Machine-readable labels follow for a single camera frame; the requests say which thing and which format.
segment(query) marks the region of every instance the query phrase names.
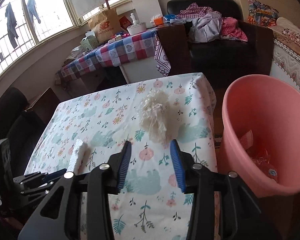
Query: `tablecloth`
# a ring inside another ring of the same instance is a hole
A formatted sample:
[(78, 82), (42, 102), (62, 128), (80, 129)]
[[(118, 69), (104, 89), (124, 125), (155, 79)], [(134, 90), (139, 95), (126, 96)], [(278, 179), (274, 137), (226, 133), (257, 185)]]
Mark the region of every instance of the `tablecloth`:
[[(137, 109), (151, 90), (169, 95), (167, 140), (149, 140)], [(114, 236), (119, 239), (181, 240), (187, 234), (193, 195), (178, 188), (170, 140), (196, 162), (217, 171), (212, 112), (216, 97), (202, 73), (148, 80), (88, 94), (59, 104), (26, 168), (26, 174), (67, 168), (78, 138), (88, 144), (80, 173), (87, 173), (121, 152), (126, 140), (132, 155), (125, 186), (109, 196)], [(82, 196), (81, 239), (86, 239), (86, 194)], [(215, 232), (219, 199), (215, 197)]]
[(157, 70), (163, 76), (167, 76), (171, 66), (156, 35), (156, 29), (106, 44), (70, 62), (58, 70), (55, 84), (60, 85), (75, 80), (100, 67), (119, 66), (154, 56), (158, 62)]

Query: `checkered tablecloth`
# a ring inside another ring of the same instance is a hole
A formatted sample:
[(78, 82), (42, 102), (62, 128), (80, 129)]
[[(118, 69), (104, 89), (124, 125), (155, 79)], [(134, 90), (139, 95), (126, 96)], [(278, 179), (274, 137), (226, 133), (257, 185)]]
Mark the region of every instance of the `checkered tablecloth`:
[(56, 85), (80, 78), (100, 67), (119, 66), (148, 57), (155, 57), (158, 71), (163, 76), (168, 75), (170, 63), (155, 29), (96, 48), (63, 66), (56, 73)]

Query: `white plastic bag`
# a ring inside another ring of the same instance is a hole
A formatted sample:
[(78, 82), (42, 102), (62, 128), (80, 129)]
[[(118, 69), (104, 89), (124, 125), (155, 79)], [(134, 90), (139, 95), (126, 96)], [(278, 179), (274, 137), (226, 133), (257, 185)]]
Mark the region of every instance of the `white plastic bag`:
[(152, 90), (141, 100), (138, 109), (140, 126), (149, 132), (149, 139), (155, 143), (166, 141), (169, 96), (162, 90)]

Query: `window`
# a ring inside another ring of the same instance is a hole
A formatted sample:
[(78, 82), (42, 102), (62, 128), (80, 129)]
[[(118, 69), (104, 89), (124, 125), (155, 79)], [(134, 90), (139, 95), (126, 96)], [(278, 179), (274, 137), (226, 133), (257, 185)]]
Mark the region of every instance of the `window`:
[[(108, 2), (109, 2), (109, 5), (112, 5), (112, 4), (114, 4), (116, 2), (119, 2), (119, 1), (121, 1), (121, 0), (109, 0)], [(88, 18), (90, 18), (91, 16), (93, 16), (93, 15), (97, 14), (98, 12), (100, 12), (100, 8), (106, 8), (106, 7), (107, 7), (107, 4), (104, 3), (103, 6), (101, 6), (101, 7), (99, 6), (97, 8), (94, 8), (92, 11), (90, 11), (90, 12), (88, 12), (85, 15), (82, 16), (83, 20), (85, 21)]]
[[(63, 0), (25, 0), (25, 2), (39, 41), (73, 26)], [(39, 20), (32, 16), (35, 12)]]
[[(17, 25), (15, 27), (17, 39), (13, 38), (16, 46), (13, 48), (8, 36), (7, 18), (5, 17), (8, 4), (11, 4)], [(23, 15), (21, 0), (4, 0), (0, 6), (0, 74), (13, 61), (34, 46), (26, 20)]]

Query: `colorful pillow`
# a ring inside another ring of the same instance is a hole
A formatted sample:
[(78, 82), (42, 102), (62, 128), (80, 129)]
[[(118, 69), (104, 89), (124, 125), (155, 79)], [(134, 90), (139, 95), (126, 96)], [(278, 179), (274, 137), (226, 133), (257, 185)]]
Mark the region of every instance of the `colorful pillow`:
[(278, 10), (257, 0), (249, 0), (248, 22), (264, 27), (276, 25)]

